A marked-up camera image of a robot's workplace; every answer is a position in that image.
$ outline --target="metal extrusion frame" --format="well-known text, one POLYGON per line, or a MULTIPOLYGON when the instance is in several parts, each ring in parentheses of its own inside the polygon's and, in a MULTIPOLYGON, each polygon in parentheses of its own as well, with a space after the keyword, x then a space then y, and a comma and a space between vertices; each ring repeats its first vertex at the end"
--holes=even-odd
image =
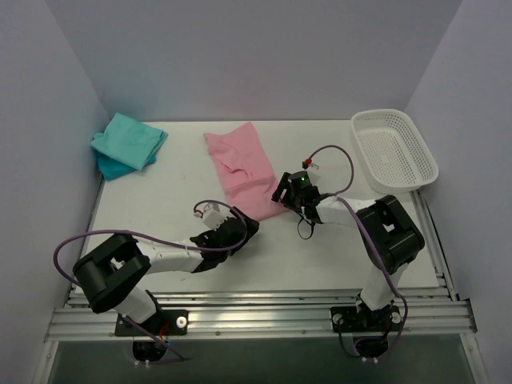
MULTIPOLYGON (((487 384, 485 367, 472 334, 476 331, 476 325, 470 302, 459 301, 457 298, 425 200, 417 191, 410 195, 432 256, 439 287, 401 290, 410 308, 404 334, 460 334, 475 382, 487 384)), ((96 208, 91 215, 90 226, 96 208)), ((358 293, 359 290, 162 292, 154 293, 154 296, 164 308, 189 311, 188 334, 172 337, 185 341, 337 337, 331 327, 330 308, 352 306, 358 293)), ((54 311, 33 383, 48 381, 59 342, 149 339, 116 338, 116 321, 116 312, 94 314, 88 309, 85 296, 72 290, 66 308, 54 311)))

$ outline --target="pink cloth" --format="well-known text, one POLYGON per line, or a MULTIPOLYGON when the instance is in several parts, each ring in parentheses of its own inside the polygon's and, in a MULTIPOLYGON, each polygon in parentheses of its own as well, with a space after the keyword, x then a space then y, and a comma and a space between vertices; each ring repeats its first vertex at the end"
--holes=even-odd
POLYGON ((254 220, 286 210, 270 199, 278 180, 252 122, 228 134, 205 134, 205 140, 230 205, 254 220))

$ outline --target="white tabletop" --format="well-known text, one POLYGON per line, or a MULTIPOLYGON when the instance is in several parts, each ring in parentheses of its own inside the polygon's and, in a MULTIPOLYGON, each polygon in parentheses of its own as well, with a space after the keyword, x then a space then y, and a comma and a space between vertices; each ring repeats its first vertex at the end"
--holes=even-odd
MULTIPOLYGON (((130 229, 169 240, 183 240, 207 228, 192 215, 199 200, 225 200, 205 132, 224 134, 244 122, 150 122, 169 137, 155 164, 106 182, 92 229, 130 229)), ((351 140, 348 121, 254 122, 276 177, 295 172, 311 152, 325 144, 344 147, 355 165, 354 184, 346 198, 379 198, 365 179, 351 140)), ((347 183, 350 168, 344 155, 326 150, 315 156, 322 178, 318 188, 334 192, 347 183)), ((418 224, 408 194, 398 195, 418 224)), ((139 286, 152 292, 241 292, 276 290, 359 289, 366 282, 370 259, 356 229, 316 226, 310 240, 297 234, 298 216, 286 212, 261 222, 260 231, 226 262, 200 274, 168 272, 145 276, 139 286)), ((106 236, 94 236, 89 252, 106 236)), ((400 287, 438 286, 427 249, 409 266, 400 287)))

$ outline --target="gray wall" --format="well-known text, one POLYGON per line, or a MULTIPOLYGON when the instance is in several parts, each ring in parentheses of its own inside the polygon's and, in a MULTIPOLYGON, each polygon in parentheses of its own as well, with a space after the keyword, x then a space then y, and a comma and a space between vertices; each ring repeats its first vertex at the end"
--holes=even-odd
POLYGON ((47 0, 109 115, 351 118, 406 107, 460 0, 47 0))
POLYGON ((496 383, 512 376, 511 20, 511 1, 464 0, 406 109, 439 165, 427 200, 496 383))
MULTIPOLYGON (((55 246, 86 228, 106 114, 43 0, 0 2, 0 382, 29 382, 68 284, 55 246)), ((80 245, 62 252, 70 268, 80 245)))

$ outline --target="white mesh basket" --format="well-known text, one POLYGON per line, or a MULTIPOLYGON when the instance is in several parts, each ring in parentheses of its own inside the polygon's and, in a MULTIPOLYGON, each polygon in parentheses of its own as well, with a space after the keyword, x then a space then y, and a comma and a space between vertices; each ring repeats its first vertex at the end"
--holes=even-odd
POLYGON ((416 190, 433 182, 437 164, 409 116, 368 110, 352 117, 355 148, 368 182, 383 194, 416 190))

